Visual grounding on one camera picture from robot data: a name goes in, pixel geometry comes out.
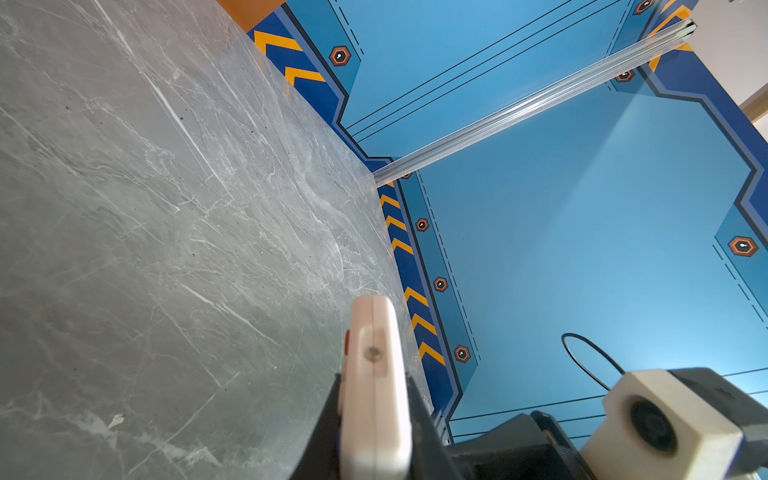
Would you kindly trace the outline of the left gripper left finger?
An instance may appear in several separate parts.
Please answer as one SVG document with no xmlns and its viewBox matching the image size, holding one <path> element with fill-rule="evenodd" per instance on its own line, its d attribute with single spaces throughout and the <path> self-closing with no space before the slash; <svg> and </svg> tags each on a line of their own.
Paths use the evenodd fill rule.
<svg viewBox="0 0 768 480">
<path fill-rule="evenodd" d="M 335 376 L 306 448 L 290 476 L 291 480 L 329 480 L 340 478 L 338 401 L 341 375 Z"/>
</svg>

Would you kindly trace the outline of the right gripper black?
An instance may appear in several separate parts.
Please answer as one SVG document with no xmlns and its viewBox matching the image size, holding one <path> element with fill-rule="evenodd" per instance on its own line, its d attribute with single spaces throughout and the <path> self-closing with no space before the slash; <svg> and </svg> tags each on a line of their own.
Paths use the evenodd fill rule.
<svg viewBox="0 0 768 480">
<path fill-rule="evenodd" d="M 558 422 L 540 411 L 520 414 L 479 437 L 448 447 L 465 479 L 592 479 Z"/>
</svg>

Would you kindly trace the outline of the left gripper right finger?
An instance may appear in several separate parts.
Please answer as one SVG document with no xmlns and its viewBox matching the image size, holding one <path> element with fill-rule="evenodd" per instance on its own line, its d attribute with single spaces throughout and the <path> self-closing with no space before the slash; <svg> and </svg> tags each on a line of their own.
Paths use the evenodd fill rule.
<svg viewBox="0 0 768 480">
<path fill-rule="evenodd" d="M 410 374 L 406 375 L 409 415 L 412 425 L 412 455 L 407 478 L 414 480 L 459 480 L 460 475 L 437 435 L 423 398 Z"/>
</svg>

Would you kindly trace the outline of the white remote control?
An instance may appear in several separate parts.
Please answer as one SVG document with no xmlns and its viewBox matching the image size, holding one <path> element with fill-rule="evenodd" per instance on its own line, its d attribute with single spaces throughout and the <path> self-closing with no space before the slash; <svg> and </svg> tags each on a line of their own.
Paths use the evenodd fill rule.
<svg viewBox="0 0 768 480">
<path fill-rule="evenodd" d="M 413 441 L 394 305 L 382 295 L 352 304 L 338 403 L 342 479 L 404 479 Z"/>
</svg>

